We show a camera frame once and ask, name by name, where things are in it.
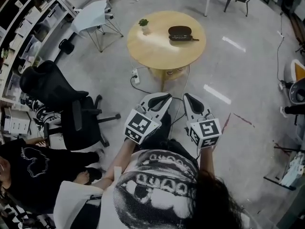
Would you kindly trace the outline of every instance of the sleeve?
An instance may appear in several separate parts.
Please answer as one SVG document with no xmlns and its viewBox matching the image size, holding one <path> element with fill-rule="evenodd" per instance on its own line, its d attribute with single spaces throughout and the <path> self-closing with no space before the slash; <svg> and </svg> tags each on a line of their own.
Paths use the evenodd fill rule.
<svg viewBox="0 0 305 229">
<path fill-rule="evenodd" d="M 16 139 L 13 141 L 9 141 L 8 143 L 5 143 L 0 146 L 0 156 L 8 159 L 9 155 L 18 149 L 21 149 L 26 145 L 26 142 L 24 141 L 23 138 Z"/>
</svg>

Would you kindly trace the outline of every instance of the gray floor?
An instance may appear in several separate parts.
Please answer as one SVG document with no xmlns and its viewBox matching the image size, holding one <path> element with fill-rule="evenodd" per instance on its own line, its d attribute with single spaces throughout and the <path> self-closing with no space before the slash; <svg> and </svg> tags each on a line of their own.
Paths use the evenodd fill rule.
<svg viewBox="0 0 305 229">
<path fill-rule="evenodd" d="M 100 105 L 103 116 L 122 115 L 120 121 L 100 125 L 110 141 L 103 162 L 107 168 L 123 143 L 123 125 L 130 110 L 144 97 L 130 86 L 132 65 L 140 65 L 128 54 L 129 29 L 146 14 L 160 10 L 177 10 L 197 19 L 205 30 L 207 44 L 202 56 L 191 65 L 185 92 L 205 99 L 222 126 L 231 114 L 213 154 L 215 173 L 253 215 L 260 211 L 265 221 L 276 223 L 295 196 L 263 180 L 264 175 L 283 163 L 282 155 L 275 152 L 273 146 L 282 142 L 287 124 L 292 121 L 284 119 L 278 111 L 279 106 L 287 104 L 278 91 L 276 77 L 276 51 L 281 42 L 277 31 L 281 31 L 281 16 L 276 6 L 271 9 L 260 0 L 249 2 L 248 17 L 245 4 L 231 2 L 224 13 L 225 3 L 226 0 L 211 0 L 208 17 L 204 17 L 205 0 L 113 0 L 113 12 L 125 37 L 117 38 L 103 53 L 96 50 L 90 39 L 75 38 L 74 52 L 62 56 L 58 65 L 75 89 L 88 91 L 92 97 L 103 96 Z M 285 41 L 279 50 L 281 79 L 285 63 L 300 58 L 294 52 L 298 44 L 286 16 L 283 16 L 282 30 Z M 244 50 L 224 41 L 223 37 Z M 139 69 L 139 74 L 140 88 L 151 92 L 159 90 L 159 80 L 146 68 Z M 184 75 L 168 82 L 165 90 L 181 97 L 186 80 L 187 75 Z M 207 92 L 204 85 L 230 99 L 231 104 Z M 172 118 L 178 107 L 179 102 L 174 101 L 170 108 Z M 185 122 L 183 118 L 175 124 L 173 138 L 196 156 L 196 148 L 184 130 Z"/>
</svg>

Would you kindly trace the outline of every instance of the black chair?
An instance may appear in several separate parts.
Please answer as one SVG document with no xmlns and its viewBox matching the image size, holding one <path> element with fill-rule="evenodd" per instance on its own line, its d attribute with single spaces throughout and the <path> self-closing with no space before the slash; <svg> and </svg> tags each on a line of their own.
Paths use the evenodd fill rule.
<svg viewBox="0 0 305 229">
<path fill-rule="evenodd" d="M 52 111 L 61 113 L 61 127 L 49 129 L 49 124 L 44 125 L 46 138 L 62 133 L 68 150 L 84 149 L 99 141 L 104 147 L 109 146 L 99 123 L 120 119 L 121 115 L 97 119 L 102 113 L 98 109 L 102 96 L 98 95 L 93 103 L 88 92 L 75 91 L 54 62 L 45 61 L 37 68 L 27 68 L 21 76 L 20 88 Z"/>
</svg>

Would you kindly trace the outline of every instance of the table top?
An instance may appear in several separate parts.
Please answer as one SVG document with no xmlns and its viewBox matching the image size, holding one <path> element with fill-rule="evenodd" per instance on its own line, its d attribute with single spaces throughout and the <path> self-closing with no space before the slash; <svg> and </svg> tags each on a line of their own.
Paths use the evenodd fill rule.
<svg viewBox="0 0 305 229">
<path fill-rule="evenodd" d="M 171 70 L 193 63 L 203 53 L 206 37 L 202 26 L 191 16 L 176 11 L 160 11 L 144 16 L 149 33 L 144 35 L 138 21 L 130 29 L 127 47 L 130 55 L 140 64 L 159 70 Z M 168 29 L 184 25 L 192 29 L 199 41 L 173 42 Z"/>
</svg>

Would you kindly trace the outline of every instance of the hand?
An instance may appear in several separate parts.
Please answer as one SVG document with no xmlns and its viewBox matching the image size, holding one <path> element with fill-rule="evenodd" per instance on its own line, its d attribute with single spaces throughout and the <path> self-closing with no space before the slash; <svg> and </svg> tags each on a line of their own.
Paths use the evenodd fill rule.
<svg viewBox="0 0 305 229">
<path fill-rule="evenodd" d="M 89 182 L 89 178 L 89 172 L 86 170 L 84 172 L 79 173 L 73 182 L 85 185 Z"/>
</svg>

